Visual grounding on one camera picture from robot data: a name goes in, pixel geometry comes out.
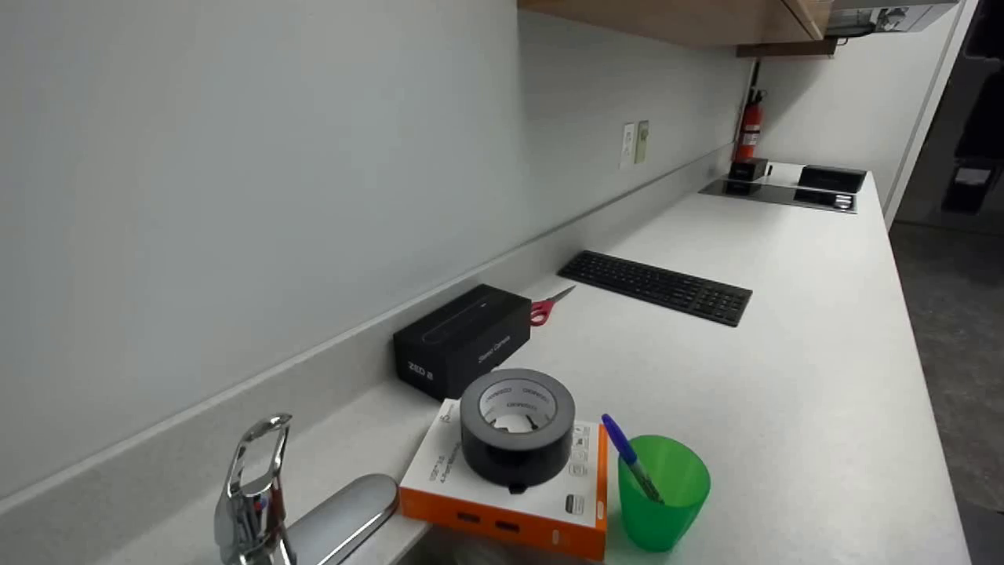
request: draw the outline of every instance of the green cup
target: green cup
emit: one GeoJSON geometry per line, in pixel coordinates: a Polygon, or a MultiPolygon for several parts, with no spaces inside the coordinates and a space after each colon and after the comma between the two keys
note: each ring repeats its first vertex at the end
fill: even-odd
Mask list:
{"type": "Polygon", "coordinates": [[[698,504],[713,494],[713,473],[683,442],[669,435],[632,438],[641,467],[651,476],[660,499],[651,503],[619,461],[621,522],[626,541],[646,553],[669,553],[692,523],[698,504]]]}

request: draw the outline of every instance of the faucet handle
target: faucet handle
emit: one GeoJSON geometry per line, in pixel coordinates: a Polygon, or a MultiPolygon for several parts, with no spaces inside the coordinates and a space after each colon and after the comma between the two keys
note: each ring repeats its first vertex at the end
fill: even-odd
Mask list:
{"type": "Polygon", "coordinates": [[[256,422],[238,442],[217,503],[217,542],[222,561],[249,561],[253,553],[286,553],[281,457],[291,415],[256,422]],[[244,454],[276,433],[271,467],[244,479],[244,454]]]}

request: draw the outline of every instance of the cabinet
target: cabinet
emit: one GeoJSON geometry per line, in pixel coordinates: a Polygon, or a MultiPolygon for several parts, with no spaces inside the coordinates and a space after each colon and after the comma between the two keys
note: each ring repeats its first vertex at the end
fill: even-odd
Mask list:
{"type": "Polygon", "coordinates": [[[521,10],[672,45],[823,42],[830,0],[516,0],[521,10]]]}

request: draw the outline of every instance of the duct tape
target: duct tape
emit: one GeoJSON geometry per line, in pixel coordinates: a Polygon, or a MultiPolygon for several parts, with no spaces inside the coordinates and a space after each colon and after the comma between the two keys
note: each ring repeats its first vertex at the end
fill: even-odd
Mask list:
{"type": "Polygon", "coordinates": [[[553,479],[570,453],[573,398],[536,369],[493,369],[462,395],[468,463],[508,491],[553,479]]]}

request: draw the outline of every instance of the faucet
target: faucet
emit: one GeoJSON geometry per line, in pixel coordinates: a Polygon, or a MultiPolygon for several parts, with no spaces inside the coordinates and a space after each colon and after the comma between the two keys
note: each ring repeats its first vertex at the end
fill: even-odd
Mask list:
{"type": "Polygon", "coordinates": [[[334,565],[394,511],[397,483],[382,473],[367,473],[319,503],[299,523],[286,527],[280,473],[287,422],[291,415],[274,415],[238,438],[214,517],[222,565],[334,565]],[[244,479],[249,449],[271,433],[276,433],[276,446],[265,471],[244,479]]]}

